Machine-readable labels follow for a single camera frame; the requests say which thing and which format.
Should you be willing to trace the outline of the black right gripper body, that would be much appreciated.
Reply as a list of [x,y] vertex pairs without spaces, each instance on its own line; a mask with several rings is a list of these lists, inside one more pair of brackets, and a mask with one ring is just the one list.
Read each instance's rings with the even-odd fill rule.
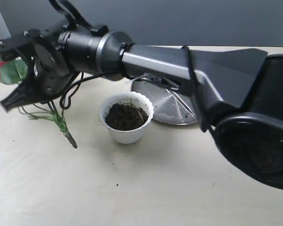
[[61,41],[69,28],[62,20],[46,30],[30,29],[0,41],[1,62],[20,57],[29,68],[28,78],[20,85],[29,104],[58,98],[73,82],[73,67]]

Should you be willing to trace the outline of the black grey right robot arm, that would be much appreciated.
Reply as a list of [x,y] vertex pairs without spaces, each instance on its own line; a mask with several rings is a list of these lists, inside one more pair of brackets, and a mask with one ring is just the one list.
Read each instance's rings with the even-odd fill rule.
[[143,79],[188,97],[200,129],[232,165],[283,190],[283,53],[138,45],[105,25],[69,20],[0,41],[0,61],[17,57],[28,76],[0,102],[5,111],[65,95],[81,72]]

